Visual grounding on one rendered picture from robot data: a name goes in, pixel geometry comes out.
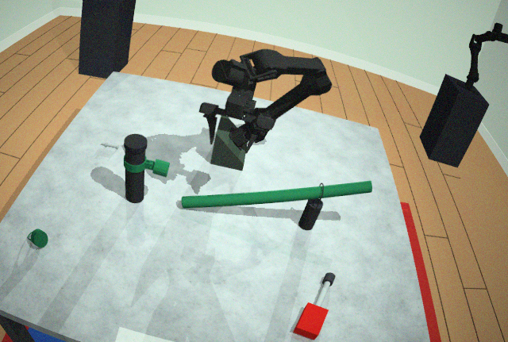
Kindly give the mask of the green cup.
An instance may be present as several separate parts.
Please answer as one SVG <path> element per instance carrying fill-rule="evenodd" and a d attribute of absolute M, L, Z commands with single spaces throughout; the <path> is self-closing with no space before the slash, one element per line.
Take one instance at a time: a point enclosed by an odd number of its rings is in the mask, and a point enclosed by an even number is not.
<path fill-rule="evenodd" d="M 138 173 L 143 171 L 144 169 L 152 170 L 154 174 L 161 175 L 165 178 L 167 178 L 168 168 L 169 168 L 169 162 L 164 160 L 156 159 L 156 162 L 154 160 L 146 159 L 141 165 L 133 166 L 125 162 L 124 157 L 124 167 L 127 171 L 132 173 Z"/>

